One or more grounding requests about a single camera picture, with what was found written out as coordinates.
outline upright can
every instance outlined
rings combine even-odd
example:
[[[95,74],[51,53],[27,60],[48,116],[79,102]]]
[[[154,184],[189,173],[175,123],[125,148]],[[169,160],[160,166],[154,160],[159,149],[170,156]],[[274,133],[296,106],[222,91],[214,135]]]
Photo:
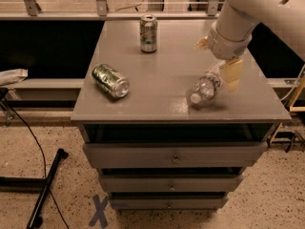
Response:
[[[151,14],[143,15],[140,20],[140,40],[143,52],[155,52],[157,49],[158,22]]]
[[[96,65],[91,74],[100,88],[114,98],[123,97],[129,90],[129,80],[107,64]]]

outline white cable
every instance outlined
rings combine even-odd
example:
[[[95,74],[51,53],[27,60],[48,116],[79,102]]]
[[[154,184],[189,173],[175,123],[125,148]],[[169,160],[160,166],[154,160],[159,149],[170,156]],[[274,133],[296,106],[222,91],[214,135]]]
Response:
[[[285,99],[293,92],[293,90],[295,89],[296,85],[299,83],[299,79],[301,78],[301,75],[302,75],[302,73],[304,72],[304,70],[305,70],[305,64],[303,65],[302,70],[299,72],[299,75],[298,75],[297,79],[295,80],[295,84],[294,84],[293,87],[288,91],[288,93],[287,93],[284,97],[282,97],[282,98],[280,99],[281,101],[285,100]]]

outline desk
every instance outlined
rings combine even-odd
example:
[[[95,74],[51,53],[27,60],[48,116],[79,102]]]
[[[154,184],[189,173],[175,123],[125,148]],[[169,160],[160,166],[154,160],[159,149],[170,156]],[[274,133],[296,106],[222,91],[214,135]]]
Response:
[[[249,52],[238,91],[190,106],[190,88],[215,61],[193,48],[212,22],[159,21],[154,53],[140,51],[138,22],[105,23],[71,120],[112,208],[220,208],[275,126],[290,121]],[[129,78],[124,98],[101,93],[91,77],[98,63]]]

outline speckled floor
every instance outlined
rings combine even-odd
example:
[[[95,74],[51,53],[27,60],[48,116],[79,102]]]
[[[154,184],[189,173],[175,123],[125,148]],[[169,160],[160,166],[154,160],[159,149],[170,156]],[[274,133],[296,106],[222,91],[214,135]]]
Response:
[[[97,172],[82,152],[83,139],[70,122],[70,110],[19,110],[32,127],[45,152],[47,171],[58,148],[69,153],[52,184],[51,191],[70,228],[304,228],[305,153],[295,144],[273,145],[258,162],[244,172],[244,180],[222,209],[215,211],[123,211],[108,204],[107,226],[94,220],[93,198],[105,198]],[[284,130],[298,130],[305,136],[303,122]],[[27,127],[16,117],[8,128],[0,128],[0,176],[42,177],[43,160]],[[0,193],[0,228],[26,228],[37,194]],[[48,197],[42,211],[41,228],[66,228],[53,200]]]

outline wire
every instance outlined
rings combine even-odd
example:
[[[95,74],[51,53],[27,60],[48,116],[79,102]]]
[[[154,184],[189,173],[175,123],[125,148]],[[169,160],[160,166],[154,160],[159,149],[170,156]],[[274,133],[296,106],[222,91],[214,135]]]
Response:
[[[295,80],[295,84],[294,84],[293,87],[288,91],[288,93],[280,99],[281,101],[285,100],[285,99],[293,92],[293,90],[295,89],[296,85],[298,84],[299,79],[301,78],[301,75],[303,74],[304,70],[305,70],[305,64],[303,65],[302,70],[299,72],[299,74],[298,74],[298,76],[297,76],[297,79]]]
[[[33,133],[33,131],[31,130],[31,127],[30,127],[30,125],[27,123],[27,121],[25,121],[24,118],[21,117],[20,114],[19,114],[18,112],[16,112],[12,107],[10,107],[10,109],[12,109],[12,111],[13,111],[13,112],[21,119],[21,121],[28,127],[28,129],[30,130],[31,135],[34,137],[34,139],[35,139],[35,141],[36,141],[36,143],[37,143],[37,145],[38,145],[38,147],[39,147],[39,149],[40,149],[41,155],[42,155],[42,157],[43,157],[43,162],[44,162],[44,178],[46,178],[46,177],[47,177],[46,157],[45,157],[45,153],[44,153],[44,151],[43,151],[43,149],[42,149],[42,147],[41,147],[41,145],[40,145],[40,143],[39,143],[39,141],[38,141],[36,135],[35,135],[35,134]],[[57,204],[57,201],[56,201],[55,197],[53,196],[53,193],[51,192],[51,189],[49,189],[49,192],[50,192],[51,197],[52,197],[52,199],[53,199],[53,201],[54,201],[54,203],[55,203],[55,206],[56,206],[56,208],[57,208],[58,214],[60,215],[61,219],[62,219],[63,222],[65,223],[67,229],[70,229],[69,225],[66,223],[66,221],[65,221],[65,219],[64,219],[64,217],[63,217],[63,214],[61,213],[61,211],[60,211],[60,209],[59,209],[59,206],[58,206],[58,204]]]
[[[138,7],[138,6],[141,6],[141,5],[143,4],[144,1],[145,1],[145,0],[142,0],[142,2],[139,3],[139,4],[137,4],[137,5],[132,5],[132,6],[128,6],[128,7],[123,7],[123,8],[120,8],[120,9],[116,10],[116,11],[126,10],[126,9],[131,9],[131,8],[135,8],[135,9],[137,10],[137,7]]]

